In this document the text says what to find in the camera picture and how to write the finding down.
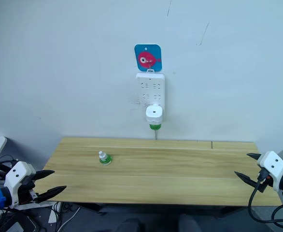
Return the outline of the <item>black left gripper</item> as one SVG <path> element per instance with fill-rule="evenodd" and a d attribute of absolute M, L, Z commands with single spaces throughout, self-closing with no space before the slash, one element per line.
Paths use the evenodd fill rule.
<path fill-rule="evenodd" d="M 25 176 L 21 181 L 20 187 L 18 188 L 18 204 L 23 205 L 28 203 L 41 203 L 48 201 L 49 199 L 61 193 L 67 186 L 54 187 L 42 194 L 35 193 L 33 190 L 35 188 L 36 180 L 43 179 L 54 172 L 55 171 L 53 170 L 41 170 L 37 171 L 36 174 Z"/>

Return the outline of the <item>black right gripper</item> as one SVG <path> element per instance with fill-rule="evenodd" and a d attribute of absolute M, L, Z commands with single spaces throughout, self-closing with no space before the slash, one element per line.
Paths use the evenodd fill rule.
<path fill-rule="evenodd" d="M 247 156 L 258 160 L 261 157 L 261 154 L 258 153 L 247 153 Z M 258 182 L 253 181 L 250 177 L 248 177 L 245 174 L 239 173 L 239 172 L 234 172 L 236 174 L 237 177 L 239 177 L 244 183 L 246 183 L 247 185 L 255 188 L 260 191 L 260 192 L 264 192 L 264 190 L 267 187 L 273 187 L 273 178 L 270 176 L 270 172 L 266 169 L 266 168 L 261 168 L 261 170 L 259 171 L 259 175 L 258 175 Z"/>

